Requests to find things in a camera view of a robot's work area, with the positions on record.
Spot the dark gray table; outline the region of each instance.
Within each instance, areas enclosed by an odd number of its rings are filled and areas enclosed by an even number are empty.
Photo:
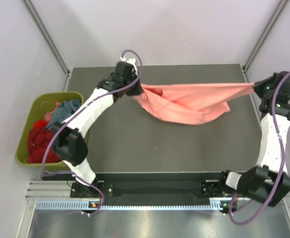
[[[75,68],[69,91],[88,98],[111,67]],[[244,82],[240,66],[146,66],[147,84]],[[159,121],[125,96],[90,129],[88,160],[96,172],[244,171],[258,158],[261,132],[249,96],[229,102],[213,122],[189,126]]]

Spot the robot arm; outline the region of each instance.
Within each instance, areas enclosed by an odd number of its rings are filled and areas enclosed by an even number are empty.
[[[93,183],[96,175],[86,159],[88,153],[87,145],[84,141],[86,133],[96,119],[113,105],[118,98],[124,94],[128,96],[140,95],[142,89],[138,81],[127,90],[108,94],[97,100],[96,98],[120,89],[134,81],[137,77],[135,61],[135,59],[126,60],[121,58],[121,61],[116,65],[115,72],[108,79],[101,80],[92,95],[77,110],[79,115],[73,114],[62,123],[55,123],[53,126],[53,134],[55,134],[64,123],[75,117],[55,140],[53,151],[68,165],[72,172],[88,183]]]
[[[276,86],[287,72],[275,73],[272,77],[255,83],[254,91],[261,98],[259,111],[261,118],[261,146],[256,166],[245,173],[222,172],[220,185],[227,193],[238,193],[258,202],[264,203],[281,166],[281,149],[272,117],[272,97]],[[280,136],[286,148],[287,133],[290,126],[290,77],[280,88],[276,100],[276,120]],[[278,185],[278,189],[269,206],[275,206],[290,191],[290,177],[287,168]]]

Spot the green basket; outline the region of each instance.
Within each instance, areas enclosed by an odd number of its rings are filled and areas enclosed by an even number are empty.
[[[48,93],[41,95],[33,102],[16,151],[16,159],[19,163],[34,168],[41,167],[41,163],[31,164],[29,162],[28,134],[30,130],[33,128],[35,122],[42,120],[46,113],[51,112],[55,109],[56,102],[62,103],[63,101],[69,101],[72,99],[79,99],[81,100],[82,104],[84,103],[84,98],[82,94],[78,92]],[[46,171],[69,170],[69,167],[64,162],[61,161],[58,163],[46,163],[45,170]]]

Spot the purple cable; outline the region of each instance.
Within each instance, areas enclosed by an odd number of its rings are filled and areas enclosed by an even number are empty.
[[[48,144],[48,146],[47,146],[47,148],[46,148],[46,151],[45,151],[44,156],[43,156],[43,159],[42,159],[42,165],[41,165],[41,178],[42,178],[43,176],[53,176],[53,175],[60,175],[60,174],[71,174],[71,175],[75,176],[78,180],[80,180],[81,182],[85,183],[87,186],[90,186],[90,187],[92,187],[93,189],[95,189],[95,190],[97,190],[97,191],[99,192],[99,194],[100,194],[101,197],[102,197],[102,199],[101,199],[101,204],[98,206],[98,208],[95,210],[95,212],[91,213],[91,215],[95,215],[96,213],[98,213],[98,212],[100,211],[101,207],[102,207],[103,204],[104,204],[104,194],[102,193],[102,191],[99,190],[99,189],[98,189],[97,187],[95,187],[94,185],[89,184],[88,182],[84,181],[82,178],[80,178],[79,176],[77,176],[77,175],[76,175],[74,172],[72,172],[72,171],[57,171],[57,172],[54,172],[54,173],[48,173],[48,172],[46,172],[46,171],[45,171],[46,160],[47,160],[47,157],[48,157],[48,153],[49,153],[49,151],[50,151],[50,149],[51,149],[51,147],[52,147],[52,145],[53,145],[53,142],[54,142],[54,141],[56,140],[56,138],[59,136],[59,134],[61,133],[61,131],[63,131],[63,129],[66,128],[66,126],[67,126],[71,121],[73,121],[73,120],[74,120],[78,115],[80,115],[80,114],[81,114],[81,113],[82,113],[82,112],[83,112],[83,111],[84,111],[88,106],[90,106],[93,102],[95,102],[96,100],[98,100],[98,99],[100,99],[100,98],[102,98],[102,97],[104,97],[104,96],[107,96],[107,95],[110,95],[110,94],[114,94],[114,93],[118,93],[118,92],[120,92],[120,91],[124,91],[124,90],[128,89],[129,87],[132,87],[134,84],[136,84],[136,83],[140,80],[140,77],[141,77],[141,75],[142,75],[142,73],[143,73],[143,62],[142,62],[140,56],[139,56],[135,51],[133,51],[133,50],[124,50],[123,53],[121,54],[121,56],[124,57],[124,55],[125,55],[126,53],[128,53],[128,52],[133,53],[133,54],[138,58],[138,61],[139,61],[140,70],[139,70],[139,73],[138,73],[137,77],[135,78],[135,80],[132,81],[130,84],[128,84],[128,85],[122,87],[122,88],[119,88],[119,89],[116,89],[116,90],[113,90],[113,91],[107,92],[107,93],[105,93],[105,94],[103,94],[103,95],[101,95],[101,96],[98,96],[97,98],[95,98],[94,100],[92,100],[90,103],[88,103],[88,104],[86,105],[86,107],[84,107],[84,108],[80,109],[78,112],[76,112],[76,113],[74,114],[74,116],[73,116],[70,120],[68,120],[66,123],[64,123],[64,124],[62,125],[62,127],[61,127],[61,128],[60,128],[60,129],[59,129],[59,130],[54,134],[54,136],[52,137],[50,143]],[[75,211],[75,212],[72,211],[72,212],[69,212],[69,213],[63,215],[61,218],[59,218],[59,219],[57,219],[56,221],[54,221],[54,222],[53,222],[53,223],[52,223],[48,228],[50,228],[53,224],[55,224],[56,222],[58,222],[58,221],[61,220],[62,218],[66,217],[67,215],[73,214],[73,213],[78,213],[78,211]],[[44,230],[41,230],[41,229],[39,229],[38,224],[36,224],[36,227],[37,227],[37,230],[38,230],[39,232],[44,232],[44,231],[46,231],[46,230],[48,229],[48,228],[46,228],[46,229],[44,229]]]
[[[282,84],[288,79],[288,77],[290,76],[290,71],[282,78],[282,80],[279,82],[279,84],[277,85],[274,95],[273,95],[273,100],[272,100],[272,105],[276,105],[276,98],[277,98],[277,94],[282,86]],[[236,225],[246,225],[251,223],[252,221],[254,221],[263,211],[264,209],[268,206],[269,202],[271,201],[271,199],[273,198],[276,190],[277,190],[277,186],[279,184],[279,181],[282,177],[283,171],[284,171],[284,166],[285,166],[285,161],[286,161],[286,153],[285,153],[285,148],[284,148],[284,143],[282,140],[282,137],[280,136],[280,131],[279,131],[279,127],[277,124],[277,120],[276,120],[276,109],[275,107],[272,107],[272,116],[273,116],[273,121],[274,121],[274,125],[275,125],[275,129],[276,129],[276,133],[279,139],[279,144],[280,144],[280,149],[281,149],[281,156],[282,156],[282,160],[281,160],[281,164],[280,164],[280,168],[276,177],[276,180],[274,182],[274,185],[272,187],[271,192],[269,193],[266,201],[263,203],[263,205],[258,209],[257,212],[255,212],[255,214],[250,217],[248,220],[244,221],[244,222],[237,222],[233,219],[233,212],[232,212],[232,205],[234,200],[237,198],[237,194],[235,194],[230,202],[230,206],[229,206],[229,215],[230,215],[230,219],[231,221],[236,224]]]

